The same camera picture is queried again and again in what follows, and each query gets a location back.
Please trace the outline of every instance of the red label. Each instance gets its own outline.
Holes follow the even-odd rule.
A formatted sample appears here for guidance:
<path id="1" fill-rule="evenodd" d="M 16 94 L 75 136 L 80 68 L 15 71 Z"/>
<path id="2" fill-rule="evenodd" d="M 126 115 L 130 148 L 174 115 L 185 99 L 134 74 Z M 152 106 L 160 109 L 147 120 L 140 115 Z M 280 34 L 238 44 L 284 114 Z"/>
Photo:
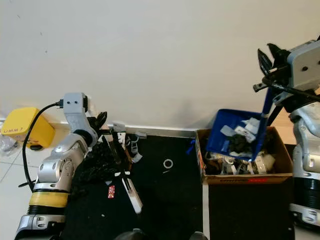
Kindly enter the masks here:
<path id="1" fill-rule="evenodd" d="M 113 199 L 115 197 L 115 186 L 112 185 L 109 187 L 108 199 Z"/>
<path id="2" fill-rule="evenodd" d="M 248 182 L 249 183 L 265 183 L 268 181 L 268 178 L 257 178 L 257 177 L 253 177 L 253 178 L 249 178 Z"/>

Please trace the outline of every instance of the yellow tape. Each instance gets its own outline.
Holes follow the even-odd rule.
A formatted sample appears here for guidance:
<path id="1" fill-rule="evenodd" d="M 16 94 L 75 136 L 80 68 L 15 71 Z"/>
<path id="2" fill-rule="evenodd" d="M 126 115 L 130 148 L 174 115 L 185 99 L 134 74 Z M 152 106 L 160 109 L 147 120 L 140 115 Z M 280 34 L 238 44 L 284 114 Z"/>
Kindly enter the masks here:
<path id="1" fill-rule="evenodd" d="M 65 192 L 34 192 L 30 198 L 29 205 L 64 208 L 67 205 L 68 195 Z"/>

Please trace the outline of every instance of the black foam mat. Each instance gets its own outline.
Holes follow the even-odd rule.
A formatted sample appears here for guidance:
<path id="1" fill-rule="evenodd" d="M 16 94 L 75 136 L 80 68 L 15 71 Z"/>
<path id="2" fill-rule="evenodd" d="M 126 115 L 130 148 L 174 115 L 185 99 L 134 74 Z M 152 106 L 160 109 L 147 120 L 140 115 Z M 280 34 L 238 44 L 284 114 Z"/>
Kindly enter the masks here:
<path id="1" fill-rule="evenodd" d="M 202 231 L 202 185 L 195 150 L 186 154 L 190 139 L 148 136 L 139 141 L 140 162 L 132 167 L 131 179 L 143 202 L 137 216 L 120 181 L 115 198 L 108 199 L 104 182 L 85 184 L 87 194 L 71 201 L 66 210 L 66 240 L 112 240 L 118 234 L 140 228 L 150 239 L 187 240 Z M 165 159 L 173 161 L 169 172 Z"/>
<path id="2" fill-rule="evenodd" d="M 282 184 L 210 185 L 212 240 L 294 240 L 292 178 Z"/>

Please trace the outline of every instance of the white baseboard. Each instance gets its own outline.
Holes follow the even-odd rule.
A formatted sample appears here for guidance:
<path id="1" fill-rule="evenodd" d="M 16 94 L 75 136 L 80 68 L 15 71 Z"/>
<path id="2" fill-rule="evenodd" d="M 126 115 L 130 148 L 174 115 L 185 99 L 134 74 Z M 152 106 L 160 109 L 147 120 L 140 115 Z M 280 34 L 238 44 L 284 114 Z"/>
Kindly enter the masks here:
<path id="1" fill-rule="evenodd" d="M 50 122 L 55 129 L 69 129 L 67 121 Z M 179 127 L 162 127 L 162 126 L 143 126 L 143 125 L 126 125 L 126 132 L 134 134 L 135 132 L 145 133 L 150 136 L 176 137 L 176 138 L 195 138 L 196 128 L 179 128 Z"/>

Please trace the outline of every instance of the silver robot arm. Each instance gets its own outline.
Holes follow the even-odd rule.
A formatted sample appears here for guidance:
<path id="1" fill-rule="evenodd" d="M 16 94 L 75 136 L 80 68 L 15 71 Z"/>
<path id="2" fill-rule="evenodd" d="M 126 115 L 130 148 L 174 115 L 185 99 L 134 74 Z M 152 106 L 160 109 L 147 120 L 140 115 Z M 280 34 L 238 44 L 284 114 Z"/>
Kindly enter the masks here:
<path id="1" fill-rule="evenodd" d="M 290 210 L 297 221 L 320 227 L 320 102 L 298 108 L 290 119 L 296 138 Z"/>
<path id="2" fill-rule="evenodd" d="M 71 183 L 78 165 L 98 141 L 85 112 L 88 98 L 83 93 L 67 93 L 64 114 L 70 134 L 61 141 L 39 166 L 29 208 L 18 226 L 15 239 L 58 239 L 63 229 Z"/>
<path id="3" fill-rule="evenodd" d="M 290 211 L 296 223 L 320 228 L 320 37 L 291 50 L 268 44 L 274 62 L 258 50 L 265 77 L 253 86 L 258 92 L 271 88 L 276 105 L 268 124 L 281 108 L 290 113 L 296 147 L 293 151 L 294 203 Z"/>

